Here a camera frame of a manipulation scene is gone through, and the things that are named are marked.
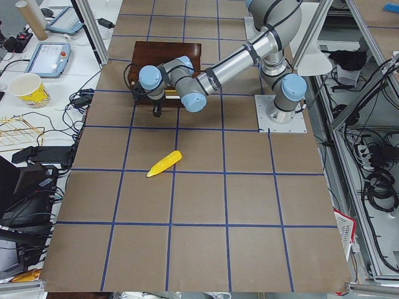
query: blue joint cap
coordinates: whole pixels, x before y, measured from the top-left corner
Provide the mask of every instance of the blue joint cap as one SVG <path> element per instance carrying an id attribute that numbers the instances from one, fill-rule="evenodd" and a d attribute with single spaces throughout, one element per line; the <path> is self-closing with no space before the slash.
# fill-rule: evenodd
<path id="1" fill-rule="evenodd" d="M 160 70 L 153 65 L 146 65 L 138 73 L 140 84 L 145 90 L 156 89 L 162 81 Z"/>
<path id="2" fill-rule="evenodd" d="M 247 6 L 247 9 L 249 9 L 249 6 L 251 5 L 252 1 L 254 1 L 254 0 L 247 0 L 245 2 L 245 5 Z"/>
<path id="3" fill-rule="evenodd" d="M 297 74 L 286 75 L 282 79 L 281 90 L 290 101 L 299 102 L 305 96 L 306 81 Z"/>
<path id="4" fill-rule="evenodd" d="M 178 58 L 176 58 L 176 59 L 178 59 L 178 60 L 180 60 L 181 62 L 183 62 L 185 66 L 191 67 L 192 69 L 194 68 L 194 67 L 193 67 L 193 64 L 191 63 L 190 58 L 188 58 L 187 56 L 181 56 L 181 57 L 178 57 Z M 193 71 L 193 70 L 190 70 L 190 69 L 186 69 L 186 70 L 188 70 L 188 72 L 190 73 L 190 75 L 193 75 L 193 74 L 194 74 L 194 71 Z"/>
<path id="5" fill-rule="evenodd" d="M 189 112 L 199 112 L 206 105 L 206 97 L 202 93 L 192 92 L 181 98 L 181 102 Z"/>

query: power strip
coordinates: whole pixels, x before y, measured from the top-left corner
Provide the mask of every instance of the power strip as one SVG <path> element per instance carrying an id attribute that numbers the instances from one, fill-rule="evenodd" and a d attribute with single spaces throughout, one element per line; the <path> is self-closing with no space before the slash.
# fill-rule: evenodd
<path id="1" fill-rule="evenodd" d="M 368 150 L 368 146 L 359 144 L 359 145 L 357 145 L 356 150 L 358 153 L 358 157 L 362 160 L 362 168 L 365 170 L 368 170 L 368 171 L 373 171 L 374 167 L 372 166 L 372 164 L 370 162 L 372 154 Z"/>

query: tablet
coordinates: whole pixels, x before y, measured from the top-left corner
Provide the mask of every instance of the tablet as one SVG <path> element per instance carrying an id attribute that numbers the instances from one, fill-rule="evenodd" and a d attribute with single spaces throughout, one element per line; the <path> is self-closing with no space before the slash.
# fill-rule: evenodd
<path id="1" fill-rule="evenodd" d="M 25 73 L 35 73 L 42 78 L 58 78 L 64 71 L 71 53 L 65 42 L 40 42 Z"/>
<path id="2" fill-rule="evenodd" d="M 78 33 L 82 28 L 82 24 L 76 15 L 75 9 L 72 6 L 65 7 L 54 20 L 46 26 L 47 30 L 57 33 L 68 34 L 70 36 Z"/>

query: white table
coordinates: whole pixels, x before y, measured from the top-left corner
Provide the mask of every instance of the white table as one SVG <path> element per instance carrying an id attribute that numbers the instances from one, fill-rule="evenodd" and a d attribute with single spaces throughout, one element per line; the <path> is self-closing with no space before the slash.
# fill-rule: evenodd
<path id="1" fill-rule="evenodd" d="M 116 23 L 118 12 L 120 10 L 120 6 L 122 5 L 122 0 L 89 0 L 89 3 L 96 19 L 103 17 L 104 19 L 112 21 L 114 24 Z M 70 5 L 71 3 L 69 0 L 44 0 L 41 7 Z M 56 14 L 60 12 L 60 9 L 51 9 Z M 47 32 L 47 35 L 48 39 L 44 40 L 43 42 L 65 42 L 65 38 L 62 34 Z M 5 88 L 5 95 L 0 102 L 0 117 L 10 118 L 29 112 L 38 112 L 50 117 L 56 129 L 63 130 L 67 128 L 66 124 L 62 121 L 62 114 L 64 112 L 65 106 L 69 103 L 69 95 L 76 92 L 87 80 L 89 80 L 100 70 L 100 66 L 95 59 L 91 46 L 89 46 L 89 41 L 85 35 L 84 30 L 80 30 L 80 32 L 73 36 L 72 39 L 76 42 L 76 44 L 71 44 L 72 53 L 63 74 L 59 78 L 43 79 L 43 83 L 51 95 L 50 103 L 44 108 L 33 109 L 23 103 L 22 100 L 18 99 L 14 95 L 11 95 L 6 89 L 6 87 L 9 85 L 13 78 L 17 77 L 25 71 L 28 62 L 16 62 L 15 64 L 12 64 L 9 66 L 9 68 L 7 68 L 7 70 L 0 77 L 0 90 Z M 33 36 L 23 53 L 14 55 L 8 53 L 7 56 L 5 56 L 4 60 L 0 63 L 0 70 L 2 70 L 5 65 L 14 60 L 30 59 L 34 53 L 36 45 L 39 42 L 40 41 L 37 40 L 35 36 Z M 110 44 L 110 38 L 105 39 L 104 44 L 108 49 Z M 92 80 L 90 80 L 84 88 L 95 89 L 98 80 L 99 74 L 97 74 Z M 82 114 L 80 114 L 75 109 L 69 110 L 69 115 L 74 121 L 82 119 Z M 24 119 L 27 120 L 32 126 L 44 126 L 46 130 L 51 129 L 49 119 L 36 113 L 30 113 L 26 115 Z M 62 146 L 71 144 L 73 144 L 72 138 L 63 133 L 51 132 L 44 135 L 44 145 Z M 0 152 L 0 155 L 11 161 L 11 157 L 15 152 L 16 151 L 5 151 Z M 25 163 L 20 163 L 17 166 L 25 166 Z M 66 176 L 59 179 L 58 185 L 62 189 L 65 188 L 66 180 Z M 52 212 L 57 215 L 59 208 L 60 204 L 54 204 Z M 41 267 L 42 265 L 39 264 L 36 266 L 31 266 L 30 268 Z M 18 298 L 21 298 L 20 294 L 9 294 L 9 296 L 2 295 L 1 298 L 16 298 L 16 296 Z M 24 298 L 41 298 L 40 292 L 24 293 Z"/>

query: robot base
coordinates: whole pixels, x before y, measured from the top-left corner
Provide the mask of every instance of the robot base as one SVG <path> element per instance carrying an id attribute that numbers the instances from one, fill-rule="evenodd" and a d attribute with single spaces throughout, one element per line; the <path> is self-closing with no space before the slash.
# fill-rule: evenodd
<path id="1" fill-rule="evenodd" d="M 255 95 L 257 123 L 260 133 L 307 133 L 302 112 L 296 113 L 289 123 L 279 124 L 266 115 L 267 106 L 274 100 L 274 95 Z"/>

